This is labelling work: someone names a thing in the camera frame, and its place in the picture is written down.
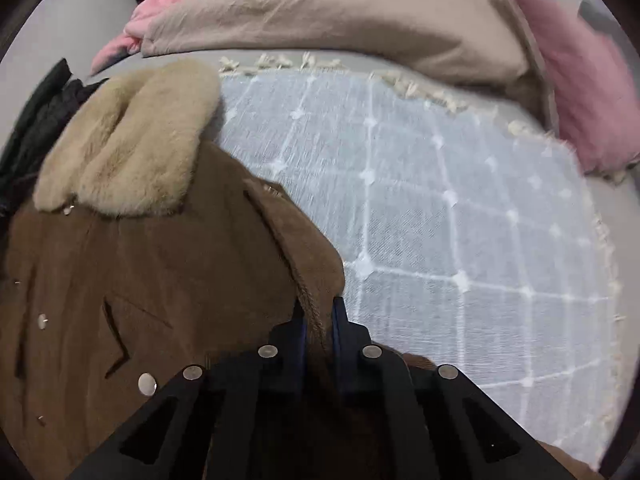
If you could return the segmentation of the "brown wool coat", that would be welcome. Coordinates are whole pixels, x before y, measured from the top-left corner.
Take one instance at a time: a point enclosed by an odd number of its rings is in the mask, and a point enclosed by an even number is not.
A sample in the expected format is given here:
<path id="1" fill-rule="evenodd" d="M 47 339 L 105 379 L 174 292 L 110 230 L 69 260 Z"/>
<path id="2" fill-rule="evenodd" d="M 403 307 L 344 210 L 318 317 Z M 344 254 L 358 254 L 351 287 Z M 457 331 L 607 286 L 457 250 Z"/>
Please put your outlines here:
<path id="1" fill-rule="evenodd" d="M 1 474 L 70 474 L 183 367 L 256 350 L 303 307 L 302 384 L 205 479 L 338 479 L 340 253 L 219 142 L 222 77 L 194 58 L 115 76 L 44 158 L 1 237 Z M 397 352 L 434 370 L 426 356 Z"/>

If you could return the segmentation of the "grey checked bed blanket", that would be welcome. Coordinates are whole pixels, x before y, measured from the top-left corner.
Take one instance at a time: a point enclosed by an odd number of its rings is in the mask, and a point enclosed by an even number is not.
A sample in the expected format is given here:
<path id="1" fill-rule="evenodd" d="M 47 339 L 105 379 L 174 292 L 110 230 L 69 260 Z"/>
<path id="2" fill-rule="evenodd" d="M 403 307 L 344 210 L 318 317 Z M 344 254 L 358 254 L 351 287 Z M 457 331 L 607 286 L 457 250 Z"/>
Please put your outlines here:
<path id="1" fill-rule="evenodd" d="M 220 145 L 335 246 L 349 317 L 600 463 L 620 414 L 618 285 L 573 151 L 514 106 L 392 68 L 218 67 Z"/>

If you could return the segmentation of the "black quilted jacket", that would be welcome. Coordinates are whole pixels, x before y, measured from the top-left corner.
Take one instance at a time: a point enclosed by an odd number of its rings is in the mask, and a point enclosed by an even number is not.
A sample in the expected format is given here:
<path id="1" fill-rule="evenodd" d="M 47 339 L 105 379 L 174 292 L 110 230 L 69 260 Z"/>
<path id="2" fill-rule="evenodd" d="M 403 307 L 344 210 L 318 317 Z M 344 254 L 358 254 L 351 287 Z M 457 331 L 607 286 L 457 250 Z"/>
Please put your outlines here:
<path id="1" fill-rule="evenodd" d="M 32 92 L 1 155 L 1 232 L 26 200 L 66 125 L 104 82 L 85 86 L 61 58 Z"/>

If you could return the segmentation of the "pink fleece blanket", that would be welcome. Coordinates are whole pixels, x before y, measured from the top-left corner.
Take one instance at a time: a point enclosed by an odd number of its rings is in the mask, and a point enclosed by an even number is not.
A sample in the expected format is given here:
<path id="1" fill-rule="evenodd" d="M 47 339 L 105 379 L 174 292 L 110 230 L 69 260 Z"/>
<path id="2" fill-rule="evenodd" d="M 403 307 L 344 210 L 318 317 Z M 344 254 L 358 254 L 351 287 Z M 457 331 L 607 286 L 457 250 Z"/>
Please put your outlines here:
<path id="1" fill-rule="evenodd" d="M 182 0 L 143 0 L 139 3 L 122 32 L 102 47 L 93 58 L 90 75 L 94 76 L 141 50 L 143 37 L 150 24 L 162 12 Z"/>

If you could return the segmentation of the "beige duvet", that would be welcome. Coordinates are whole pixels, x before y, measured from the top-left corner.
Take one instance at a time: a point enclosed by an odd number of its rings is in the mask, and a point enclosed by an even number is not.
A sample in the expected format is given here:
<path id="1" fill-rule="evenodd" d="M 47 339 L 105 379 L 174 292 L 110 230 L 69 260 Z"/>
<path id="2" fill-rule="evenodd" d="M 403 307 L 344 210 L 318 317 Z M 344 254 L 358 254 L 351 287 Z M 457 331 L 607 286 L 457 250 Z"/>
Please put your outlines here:
<path id="1" fill-rule="evenodd" d="M 558 122 L 540 51 L 514 0 L 182 0 L 142 52 L 305 49 L 386 58 L 446 84 L 495 90 Z"/>

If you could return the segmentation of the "pink velvet pillow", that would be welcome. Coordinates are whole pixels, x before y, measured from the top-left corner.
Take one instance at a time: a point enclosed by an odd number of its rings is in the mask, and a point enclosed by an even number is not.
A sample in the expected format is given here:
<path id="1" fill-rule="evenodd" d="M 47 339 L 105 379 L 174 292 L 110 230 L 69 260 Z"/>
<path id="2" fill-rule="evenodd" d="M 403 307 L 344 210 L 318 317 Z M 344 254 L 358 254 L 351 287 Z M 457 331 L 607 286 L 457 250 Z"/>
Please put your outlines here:
<path id="1" fill-rule="evenodd" d="M 551 82 L 558 135 L 582 170 L 612 174 L 639 161 L 639 98 L 613 40 L 554 0 L 514 0 Z"/>

